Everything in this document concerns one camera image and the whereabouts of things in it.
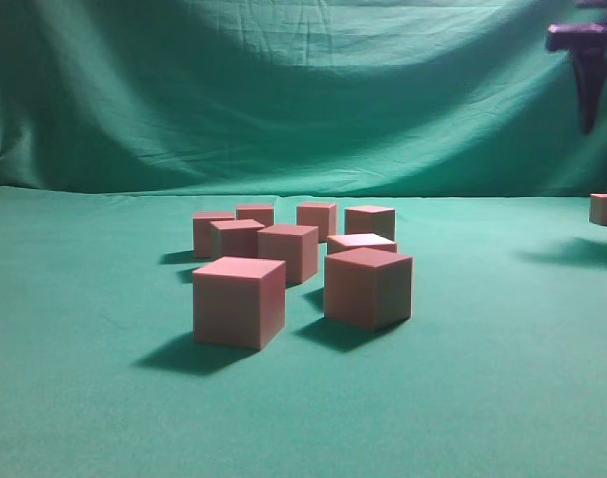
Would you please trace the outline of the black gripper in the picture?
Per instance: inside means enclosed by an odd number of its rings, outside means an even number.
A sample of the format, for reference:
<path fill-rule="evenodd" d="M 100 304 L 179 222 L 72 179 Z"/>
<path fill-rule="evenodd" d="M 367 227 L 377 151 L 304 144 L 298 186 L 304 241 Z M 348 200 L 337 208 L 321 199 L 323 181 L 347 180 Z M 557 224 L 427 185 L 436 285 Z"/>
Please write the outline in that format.
<path fill-rule="evenodd" d="M 581 9 L 604 9 L 607 1 L 576 1 Z M 583 24 L 551 24 L 545 43 L 549 52 L 571 51 L 576 81 L 580 127 L 584 134 L 595 128 L 600 98 L 607 80 L 607 19 Z"/>

